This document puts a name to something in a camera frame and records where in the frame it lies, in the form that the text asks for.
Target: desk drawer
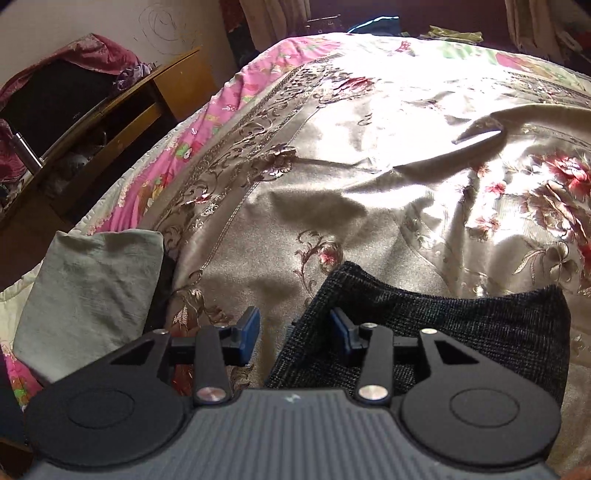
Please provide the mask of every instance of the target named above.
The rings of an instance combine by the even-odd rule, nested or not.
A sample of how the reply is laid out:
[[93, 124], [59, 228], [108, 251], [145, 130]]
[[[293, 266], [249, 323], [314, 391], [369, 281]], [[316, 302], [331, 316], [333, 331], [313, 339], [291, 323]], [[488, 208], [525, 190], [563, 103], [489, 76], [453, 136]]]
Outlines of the desk drawer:
[[80, 197], [91, 188], [93, 182], [115, 161], [121, 152], [129, 147], [162, 114], [160, 105], [154, 103], [107, 143], [90, 162], [67, 185], [64, 191], [51, 203], [51, 207], [62, 218]]
[[154, 83], [177, 122], [195, 113], [217, 92], [201, 50], [164, 70]]

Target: satin bedspread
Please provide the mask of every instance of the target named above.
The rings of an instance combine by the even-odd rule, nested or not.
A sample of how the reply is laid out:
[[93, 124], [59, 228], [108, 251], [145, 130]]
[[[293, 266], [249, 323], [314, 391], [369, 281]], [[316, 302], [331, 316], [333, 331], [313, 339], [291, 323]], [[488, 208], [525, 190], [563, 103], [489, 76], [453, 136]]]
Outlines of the satin bedspread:
[[550, 463], [588, 463], [591, 82], [485, 48], [331, 38], [339, 49], [254, 97], [141, 221], [177, 260], [170, 327], [188, 334], [258, 306], [253, 366], [232, 379], [260, 385], [344, 260], [447, 297], [557, 284], [571, 360]]

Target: curtain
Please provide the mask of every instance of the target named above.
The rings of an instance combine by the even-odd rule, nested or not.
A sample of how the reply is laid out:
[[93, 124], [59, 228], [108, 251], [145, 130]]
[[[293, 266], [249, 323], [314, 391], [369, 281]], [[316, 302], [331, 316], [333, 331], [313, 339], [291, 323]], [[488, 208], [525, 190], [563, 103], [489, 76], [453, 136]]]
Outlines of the curtain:
[[252, 41], [264, 51], [303, 32], [310, 19], [310, 0], [240, 0]]
[[511, 40], [520, 52], [564, 63], [548, 0], [505, 0]]

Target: pink floral fabric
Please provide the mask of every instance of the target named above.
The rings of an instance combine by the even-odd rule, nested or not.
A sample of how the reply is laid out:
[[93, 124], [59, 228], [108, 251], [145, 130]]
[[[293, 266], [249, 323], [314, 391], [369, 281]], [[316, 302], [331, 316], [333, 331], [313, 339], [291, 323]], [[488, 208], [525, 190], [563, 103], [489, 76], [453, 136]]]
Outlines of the pink floral fabric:
[[2, 346], [2, 354], [14, 396], [17, 398], [18, 405], [21, 409], [25, 410], [33, 396], [43, 388], [35, 380], [30, 370], [22, 362], [17, 360], [11, 350], [4, 345]]
[[280, 41], [245, 66], [197, 114], [176, 141], [122, 189], [117, 206], [94, 231], [135, 228], [160, 192], [240, 108], [285, 72], [333, 52], [339, 42], [322, 37]]

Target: black cloth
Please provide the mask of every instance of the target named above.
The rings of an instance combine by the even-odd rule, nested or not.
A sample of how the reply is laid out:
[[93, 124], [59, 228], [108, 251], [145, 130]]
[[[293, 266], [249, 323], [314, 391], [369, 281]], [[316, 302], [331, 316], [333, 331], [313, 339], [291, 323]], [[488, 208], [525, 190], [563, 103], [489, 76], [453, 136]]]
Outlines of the black cloth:
[[173, 278], [176, 266], [176, 262], [166, 254], [166, 248], [164, 248], [160, 276], [148, 310], [144, 333], [164, 328], [166, 324], [166, 310], [168, 308], [168, 299], [173, 293]]
[[[550, 393], [561, 404], [569, 370], [570, 312], [556, 286], [498, 298], [447, 299], [386, 285], [346, 262], [320, 287], [296, 322], [265, 386], [342, 387], [351, 394], [359, 367], [343, 366], [332, 347], [329, 311], [355, 324], [375, 322], [398, 336], [436, 328]], [[415, 384], [411, 365], [394, 366], [394, 393]]]

